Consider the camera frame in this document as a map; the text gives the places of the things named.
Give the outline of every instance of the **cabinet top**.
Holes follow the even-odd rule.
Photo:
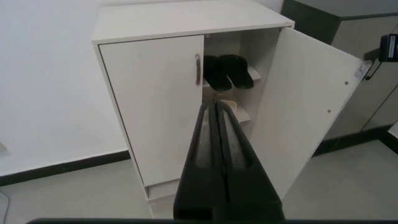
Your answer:
[[[93,44],[286,27],[294,21],[248,0],[102,7]]]

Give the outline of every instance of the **black device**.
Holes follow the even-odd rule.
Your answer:
[[[365,80],[370,80],[375,72],[379,69],[383,62],[398,62],[398,34],[387,34],[381,37],[380,47],[371,50],[363,55],[364,60],[371,60],[372,66],[375,61],[379,60],[379,65],[376,67],[372,75],[365,75]]]
[[[231,108],[202,104],[174,201],[175,220],[284,221],[282,202]]]

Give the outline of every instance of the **black baseboard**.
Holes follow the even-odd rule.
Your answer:
[[[349,134],[346,136],[323,140],[318,146],[313,156],[319,156],[325,153],[334,152],[347,147],[382,138],[388,133],[393,124],[381,126],[378,128],[361,131],[360,133]]]
[[[387,147],[393,150],[396,154],[398,154],[398,138],[393,136],[391,133],[387,132],[380,139],[380,142],[383,142]]]
[[[123,152],[116,152],[116,153],[112,153],[112,154],[82,159],[79,161],[66,162],[63,164],[57,164],[57,165],[38,168],[38,169],[34,169],[34,170],[28,170],[28,171],[19,172],[16,174],[1,176],[0,177],[0,186],[16,184],[19,182],[39,179],[39,178],[48,177],[51,175],[63,174],[66,172],[71,172],[71,171],[75,171],[75,170],[110,164],[113,162],[119,162],[119,161],[124,161],[124,160],[128,160],[128,159],[130,159],[129,151],[123,151]]]

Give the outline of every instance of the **black slipper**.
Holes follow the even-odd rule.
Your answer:
[[[253,88],[254,82],[248,72],[246,59],[238,55],[222,55],[220,60],[223,64],[225,75],[228,76],[236,88]]]
[[[226,91],[232,88],[231,82],[223,71],[223,65],[216,56],[204,56],[203,77],[216,91]]]

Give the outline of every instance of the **gray floor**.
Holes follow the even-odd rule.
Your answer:
[[[6,223],[39,217],[150,218],[133,174],[131,162],[123,161],[1,187],[11,198]],[[379,141],[315,157],[283,199],[285,216],[398,220],[397,174],[398,155]]]

